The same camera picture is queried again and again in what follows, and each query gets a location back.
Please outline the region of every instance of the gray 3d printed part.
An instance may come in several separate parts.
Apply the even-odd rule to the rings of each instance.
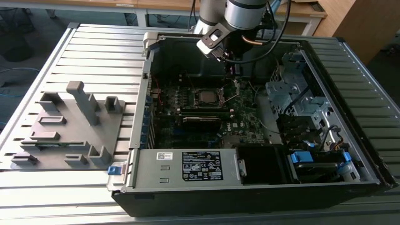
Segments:
[[[43,125],[66,124],[67,120],[63,116],[44,116],[44,117],[40,117],[39,123]]]
[[[71,167],[86,165],[88,163],[86,157],[82,154],[67,154],[64,161]]]
[[[122,113],[123,108],[120,107],[119,97],[108,96],[104,104],[108,113]]]
[[[83,91],[84,83],[82,81],[70,81],[67,86],[67,92],[74,95],[76,104],[80,108],[82,113],[84,114],[90,124],[95,126],[99,123],[99,118],[96,116],[96,106],[95,103],[95,97],[94,95],[90,95],[90,98]]]
[[[94,97],[87,99],[87,107],[99,118],[98,125],[92,126],[75,100],[63,100],[58,93],[43,95],[44,110],[32,125],[32,136],[20,143],[35,160],[27,156],[22,159],[16,155],[14,169],[107,169],[112,163],[122,110],[108,113],[104,100],[96,101]],[[111,97],[110,102],[115,109],[126,107],[126,102],[116,97]]]
[[[59,94],[56,92],[47,92],[43,94],[38,103],[42,105],[46,111],[56,112],[56,104],[59,104],[60,102],[63,102],[63,99],[60,98]]]
[[[27,152],[19,152],[14,155],[12,160],[15,164],[24,166],[24,165],[35,165],[38,159]]]
[[[95,146],[91,146],[88,158],[95,165],[108,165],[111,163],[111,154],[107,151],[107,148],[103,146],[100,153],[98,152]]]

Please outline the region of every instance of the motherboard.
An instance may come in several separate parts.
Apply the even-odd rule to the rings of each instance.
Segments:
[[[266,143],[250,81],[180,73],[152,79],[158,149],[231,148]]]

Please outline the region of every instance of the table leg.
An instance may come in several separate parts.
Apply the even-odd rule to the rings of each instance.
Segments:
[[[140,27],[148,27],[150,24],[150,17],[147,14],[147,10],[146,9],[136,9],[136,15],[138,15],[138,25]]]
[[[158,17],[158,23],[163,22],[162,15],[158,14],[156,17]]]
[[[316,30],[318,27],[319,27],[320,21],[322,21],[322,18],[314,17],[314,18],[311,19],[310,23],[307,24],[307,26],[306,26],[306,28],[304,28],[304,31],[303,31],[302,35],[312,36],[315,30]]]
[[[55,9],[47,9],[46,11],[47,11],[47,13],[48,13],[51,19],[54,19],[54,18],[58,17],[58,16],[56,16],[56,10],[55,10]]]

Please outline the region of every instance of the wooden desk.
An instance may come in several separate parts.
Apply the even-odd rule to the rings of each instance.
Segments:
[[[190,15],[192,7],[192,0],[138,0],[136,11],[138,19],[140,16],[148,14],[159,15]],[[196,0],[196,11],[200,9],[200,2]],[[287,12],[287,4],[279,7],[276,13],[276,20],[283,21]],[[319,26],[323,18],[327,17],[326,12],[318,12],[314,10],[308,3],[292,2],[291,5],[291,17],[288,24],[287,34],[300,34],[311,36]]]
[[[0,7],[134,13],[138,0],[0,0]]]
[[[140,27],[148,26],[148,14],[188,16],[191,6],[192,0],[0,0],[0,7],[135,13]],[[198,15],[199,9],[200,1],[196,0]],[[278,10],[278,21],[284,20],[286,11],[287,5],[284,4]],[[315,11],[310,4],[294,2],[287,33],[312,35],[322,18],[326,17],[327,13]]]
[[[10,2],[11,0],[0,0],[0,5],[3,2]],[[138,4],[138,0],[115,0],[115,1],[91,1],[91,0],[12,0],[12,2],[24,3],[47,3],[47,4],[62,4],[74,6],[98,6],[98,7],[134,7]]]

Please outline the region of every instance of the floor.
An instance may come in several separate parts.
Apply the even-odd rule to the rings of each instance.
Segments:
[[[54,47],[66,31],[71,22],[107,24],[107,25],[127,25],[126,15],[123,13],[104,13],[104,12],[82,12],[58,10],[58,18],[50,19],[46,10],[32,9],[31,20],[36,30],[26,35],[26,39],[35,50],[35,56],[20,63],[7,62],[0,56],[0,71],[2,67],[31,67],[40,69],[52,52]],[[136,25],[135,15],[131,16],[134,25]],[[158,22],[155,15],[150,15],[150,25],[156,27],[187,28],[187,16],[163,16],[164,22]],[[191,20],[191,26],[195,25],[195,20]],[[400,55],[386,56],[383,52],[378,54],[368,65],[368,69],[376,76],[382,85],[387,88],[387,92],[392,96],[396,103],[400,103],[399,88],[392,85],[399,83],[400,77]],[[10,71],[0,73],[0,83],[6,85],[0,87],[0,94],[23,95],[36,77],[35,71]],[[2,97],[0,96],[0,131],[6,126],[10,117],[19,105],[22,97]]]

